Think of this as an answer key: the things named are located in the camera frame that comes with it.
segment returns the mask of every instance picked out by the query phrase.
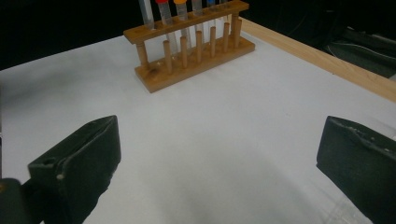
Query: wooden peg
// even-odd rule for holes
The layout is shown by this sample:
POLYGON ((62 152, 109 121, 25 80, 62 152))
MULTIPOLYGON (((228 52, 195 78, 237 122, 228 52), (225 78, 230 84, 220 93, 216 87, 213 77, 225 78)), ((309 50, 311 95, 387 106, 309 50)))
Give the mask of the wooden peg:
POLYGON ((163 51, 165 52, 165 63, 168 73, 172 74, 172 56, 171 56, 171 45, 169 40, 163 41, 163 51))
POLYGON ((149 58, 148 53, 146 52, 145 42, 136 43, 137 54, 139 55, 140 64, 146 69, 149 69, 149 58))
POLYGON ((228 51, 228 36, 230 33, 230 23, 224 22, 224 30, 223 30, 223 52, 227 53, 228 51))
POLYGON ((183 68, 187 68, 187 38, 186 38, 186 36, 182 36, 180 38, 180 46, 181 46, 181 62, 183 64, 183 68))
POLYGON ((216 55, 216 26, 210 27, 210 57, 216 55))
POLYGON ((241 36, 242 20, 236 20, 235 33, 233 33, 233 47, 237 49, 239 47, 239 37, 241 36))
POLYGON ((231 16, 231 35, 233 36, 233 34, 235 33, 235 25, 236 25, 236 21, 239 19, 239 13, 233 13, 231 16))
POLYGON ((195 33, 195 39, 197 42, 196 53, 197 53, 197 63, 201 63, 202 61, 202 31, 197 31, 195 33))

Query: wooden base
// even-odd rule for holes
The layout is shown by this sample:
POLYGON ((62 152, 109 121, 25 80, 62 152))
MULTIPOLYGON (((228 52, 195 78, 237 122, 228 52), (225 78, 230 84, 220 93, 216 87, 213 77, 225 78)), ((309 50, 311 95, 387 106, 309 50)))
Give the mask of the wooden base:
POLYGON ((216 40, 216 52, 214 57, 210 56, 210 47, 208 46, 209 44, 206 43, 200 63, 197 62, 196 48, 192 48, 191 54, 188 56, 187 68, 183 68, 181 54, 178 54, 177 57, 172 59, 171 74, 166 67, 165 58, 149 63, 148 68, 142 65, 136 67, 134 70, 148 91, 155 92, 219 66, 220 64, 227 63, 255 49, 255 45, 242 36, 239 37, 237 49, 233 47, 233 39, 231 36, 226 52, 223 52, 222 42, 222 38, 216 40))

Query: wooden table edge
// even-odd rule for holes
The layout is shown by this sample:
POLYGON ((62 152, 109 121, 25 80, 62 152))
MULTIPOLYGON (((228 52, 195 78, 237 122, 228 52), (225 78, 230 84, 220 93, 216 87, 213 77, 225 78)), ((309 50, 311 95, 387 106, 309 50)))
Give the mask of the wooden table edge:
POLYGON ((242 31, 293 54, 364 89, 396 102, 396 82, 243 19, 242 31))

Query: wooden test tube rack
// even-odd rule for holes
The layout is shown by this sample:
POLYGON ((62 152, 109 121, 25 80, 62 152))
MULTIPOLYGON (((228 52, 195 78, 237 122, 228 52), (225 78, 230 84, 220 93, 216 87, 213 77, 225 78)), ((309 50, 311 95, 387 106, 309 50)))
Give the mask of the wooden test tube rack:
POLYGON ((155 30, 149 30, 142 25, 124 31, 124 36, 132 44, 136 44, 141 63, 134 69, 137 76, 149 92, 155 92, 253 51, 255 45, 240 36, 242 21, 239 19, 239 12, 247 9, 247 3, 233 0, 224 6, 217 5, 216 10, 203 8, 204 15, 200 17, 195 17, 189 12, 187 21, 180 21, 175 16, 172 18, 173 25, 163 25, 161 21, 155 21, 155 30), (182 36, 179 46, 181 51, 176 57, 171 56, 169 42, 165 40, 164 58, 149 62, 146 40, 229 15, 232 15, 231 24, 224 23, 223 37, 216 39, 216 28, 211 27, 210 41, 205 43, 205 48, 201 44, 202 41, 199 41, 202 33, 197 32, 197 45, 191 48, 190 54, 186 52, 186 39, 182 36))

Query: table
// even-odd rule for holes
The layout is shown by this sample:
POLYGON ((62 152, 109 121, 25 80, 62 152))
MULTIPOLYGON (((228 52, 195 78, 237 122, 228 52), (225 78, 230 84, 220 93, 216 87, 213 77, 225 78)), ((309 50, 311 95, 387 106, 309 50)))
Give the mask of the table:
POLYGON ((327 116, 395 139, 394 82, 243 23, 254 52, 153 94, 122 36, 1 71, 4 177, 117 115, 122 160, 85 223, 370 223, 316 155, 327 116))

